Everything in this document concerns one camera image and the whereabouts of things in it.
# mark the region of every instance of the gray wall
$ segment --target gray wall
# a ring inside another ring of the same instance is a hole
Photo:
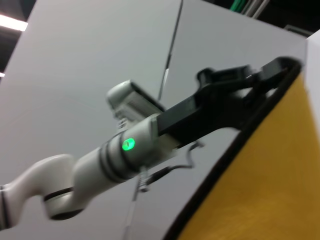
[[[115,132],[105,93],[135,79],[156,96],[179,0],[38,0],[0,83],[0,183],[57,154],[81,157]],[[117,240],[134,190],[129,181],[63,222],[41,199],[1,240]]]
[[[247,64],[259,68],[278,56],[293,56],[304,62],[305,47],[306,40],[299,35],[207,2],[185,0],[162,102],[171,107],[192,95],[198,87],[195,75],[203,68],[221,70]],[[232,129],[207,135],[202,139],[206,147],[193,152],[195,169],[176,170],[140,195],[134,240],[162,239],[235,135]],[[186,150],[181,149],[162,167],[185,163]]]

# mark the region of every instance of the white robotic arm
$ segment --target white robotic arm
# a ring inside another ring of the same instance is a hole
[[[43,197],[52,220],[80,213],[91,199],[172,156],[177,141],[158,136],[156,117],[163,108],[132,81],[107,94],[119,130],[109,141],[75,160],[62,154],[43,159],[9,184],[0,187],[0,230],[12,228],[26,200]]]
[[[220,128],[242,130],[268,107],[267,92],[280,88],[284,75],[297,61],[279,57],[252,73],[249,66],[197,74],[197,92],[164,110],[132,81],[107,94],[118,132],[105,144],[75,160],[63,154],[41,160],[21,176],[0,187],[0,230],[18,224],[23,205],[32,196],[43,197],[52,220],[72,218],[100,193],[171,158],[174,149],[197,141]],[[246,96],[238,90],[251,88]],[[154,173],[148,184],[184,165]]]

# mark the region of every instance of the yellow surface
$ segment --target yellow surface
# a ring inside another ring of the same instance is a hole
[[[320,240],[319,161],[313,117],[298,77],[178,239]]]

